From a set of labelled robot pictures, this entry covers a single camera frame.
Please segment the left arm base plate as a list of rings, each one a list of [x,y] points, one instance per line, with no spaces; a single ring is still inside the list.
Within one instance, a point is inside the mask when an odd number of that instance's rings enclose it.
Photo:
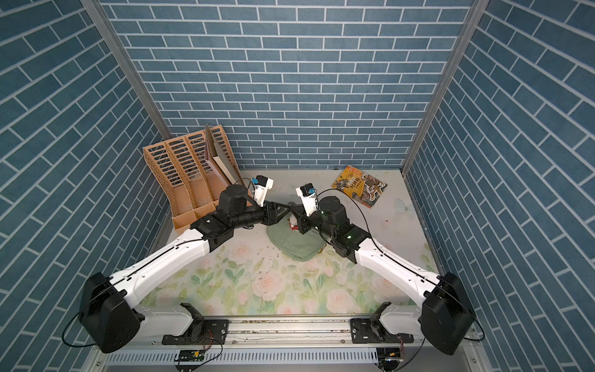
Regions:
[[[224,345],[229,330],[228,319],[206,319],[192,304],[182,302],[180,306],[189,313],[192,322],[179,336],[164,335],[163,345],[198,345],[219,342]]]

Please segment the green corduroy shoulder bag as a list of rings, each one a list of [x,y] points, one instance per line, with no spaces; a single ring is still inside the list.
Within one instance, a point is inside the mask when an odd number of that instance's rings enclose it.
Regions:
[[[267,235],[271,243],[292,260],[299,262],[311,260],[325,248],[326,243],[315,229],[311,229],[306,234],[292,230],[288,222],[288,219],[293,216],[291,210],[304,207],[292,202],[287,206],[290,206],[290,212],[279,223],[268,226]]]

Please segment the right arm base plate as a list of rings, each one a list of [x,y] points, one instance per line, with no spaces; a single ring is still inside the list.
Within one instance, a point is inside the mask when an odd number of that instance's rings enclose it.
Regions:
[[[350,335],[354,344],[365,343],[413,343],[415,338],[408,333],[391,333],[381,323],[381,313],[391,305],[383,302],[368,318],[350,319]]]

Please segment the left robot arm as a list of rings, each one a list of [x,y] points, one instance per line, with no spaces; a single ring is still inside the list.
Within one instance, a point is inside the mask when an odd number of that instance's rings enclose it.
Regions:
[[[178,342],[204,339],[203,315],[188,303],[149,312],[140,307],[153,289],[187,264],[230,240],[236,229],[280,222],[291,206],[254,199],[240,184],[227,187],[213,212],[191,224],[176,240],[110,276],[89,277],[82,292],[78,321],[102,353],[119,350],[134,339],[171,337]]]

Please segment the red white kitty charm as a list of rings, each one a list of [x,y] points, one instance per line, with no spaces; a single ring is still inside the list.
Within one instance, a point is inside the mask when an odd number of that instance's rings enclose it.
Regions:
[[[292,230],[299,230],[298,220],[295,216],[291,216],[288,219],[289,226]]]

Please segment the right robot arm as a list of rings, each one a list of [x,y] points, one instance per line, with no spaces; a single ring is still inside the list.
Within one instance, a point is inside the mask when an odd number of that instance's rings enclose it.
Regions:
[[[372,237],[369,229],[351,223],[345,206],[334,196],[322,201],[302,199],[290,204],[301,233],[312,229],[336,253],[367,268],[404,292],[421,311],[421,333],[437,350],[453,355],[477,320],[463,282],[455,274],[444,275],[416,266],[390,251]]]

